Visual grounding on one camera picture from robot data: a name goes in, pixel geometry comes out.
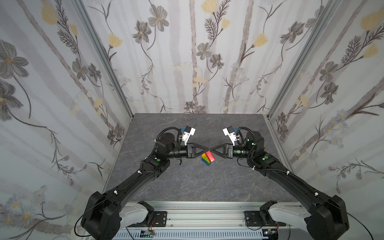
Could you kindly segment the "red lego brick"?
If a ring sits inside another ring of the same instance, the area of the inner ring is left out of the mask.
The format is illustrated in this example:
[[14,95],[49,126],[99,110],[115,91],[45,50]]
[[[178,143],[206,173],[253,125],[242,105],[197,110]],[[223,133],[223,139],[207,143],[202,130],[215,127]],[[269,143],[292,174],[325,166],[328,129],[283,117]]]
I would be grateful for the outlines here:
[[213,155],[210,151],[206,152],[205,154],[206,154],[207,160],[208,160],[210,163],[212,163],[213,161],[215,161],[215,157],[214,157],[214,155]]

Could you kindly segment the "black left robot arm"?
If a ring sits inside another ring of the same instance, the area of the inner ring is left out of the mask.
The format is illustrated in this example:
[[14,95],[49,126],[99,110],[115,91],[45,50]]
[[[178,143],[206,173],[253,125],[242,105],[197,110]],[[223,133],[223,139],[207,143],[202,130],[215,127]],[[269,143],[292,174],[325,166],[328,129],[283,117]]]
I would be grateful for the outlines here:
[[144,201],[135,204],[127,212],[123,212],[129,198],[163,174],[170,166],[171,159],[195,159],[209,151],[208,147],[188,143],[195,129],[174,128],[162,130],[155,139],[151,153],[140,162],[139,169],[116,187],[105,193],[93,193],[84,213],[76,221],[88,234],[96,240],[111,240],[122,227],[131,225],[146,226],[154,216],[154,209]]

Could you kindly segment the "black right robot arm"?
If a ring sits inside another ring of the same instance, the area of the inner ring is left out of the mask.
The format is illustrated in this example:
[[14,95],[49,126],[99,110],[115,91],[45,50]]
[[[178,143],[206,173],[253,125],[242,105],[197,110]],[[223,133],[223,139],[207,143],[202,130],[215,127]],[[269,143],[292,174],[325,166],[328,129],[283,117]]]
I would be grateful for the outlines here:
[[231,143],[222,144],[211,152],[223,159],[245,159],[245,168],[273,180],[296,200],[304,210],[294,210],[275,201],[260,207],[264,220],[282,222],[307,232],[314,240],[337,240],[350,228],[345,202],[338,196],[317,190],[288,170],[275,156],[267,153],[264,138],[246,127],[223,129]]

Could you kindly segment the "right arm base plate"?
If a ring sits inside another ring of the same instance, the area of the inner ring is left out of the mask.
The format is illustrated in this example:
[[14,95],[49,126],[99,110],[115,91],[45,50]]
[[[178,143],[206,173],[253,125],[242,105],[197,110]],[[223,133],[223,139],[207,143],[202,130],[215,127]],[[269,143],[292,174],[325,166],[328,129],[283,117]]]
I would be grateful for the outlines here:
[[285,223],[276,222],[265,211],[244,211],[245,223],[248,227],[285,227]]

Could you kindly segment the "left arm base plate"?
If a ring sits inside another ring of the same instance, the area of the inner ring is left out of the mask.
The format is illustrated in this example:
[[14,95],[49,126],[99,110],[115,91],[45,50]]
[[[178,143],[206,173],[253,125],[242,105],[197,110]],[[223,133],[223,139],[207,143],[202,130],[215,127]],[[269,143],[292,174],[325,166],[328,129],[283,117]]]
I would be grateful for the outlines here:
[[149,228],[166,227],[168,220],[168,212],[167,211],[154,211],[149,213],[149,223],[147,226]]

